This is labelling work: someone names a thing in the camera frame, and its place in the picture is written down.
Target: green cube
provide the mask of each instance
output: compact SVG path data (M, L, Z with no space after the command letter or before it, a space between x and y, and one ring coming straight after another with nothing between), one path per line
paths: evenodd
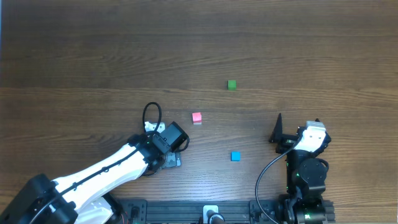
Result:
M236 80L228 80L228 90L236 90Z

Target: brown wooden surface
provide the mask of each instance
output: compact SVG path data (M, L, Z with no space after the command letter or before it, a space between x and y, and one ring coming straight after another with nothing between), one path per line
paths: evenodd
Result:
M281 112L286 133L325 123L339 222L397 221L398 1L3 0L1 53L0 211L34 175L114 153L156 101L191 145L118 197L253 199ZM284 192L279 161L260 196Z

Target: small block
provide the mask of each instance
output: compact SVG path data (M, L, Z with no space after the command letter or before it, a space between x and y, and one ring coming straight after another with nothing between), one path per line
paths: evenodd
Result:
M236 90L236 80L228 80L228 90Z
M241 152L231 152L231 161L240 161Z
M193 124L201 124L201 113L193 113L192 114Z

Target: wood grain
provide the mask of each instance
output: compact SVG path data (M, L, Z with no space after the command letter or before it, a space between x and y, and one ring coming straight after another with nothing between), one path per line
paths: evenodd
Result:
M141 133L161 104L192 141L181 168L118 197L251 200L276 154L320 118L332 143L324 198L339 222L396 222L397 1L3 0L0 211L36 174L82 170ZM227 91L226 81L238 90ZM203 124L193 126L191 113ZM148 118L155 119L155 110ZM241 151L241 162L230 162ZM279 161L261 198L285 190Z

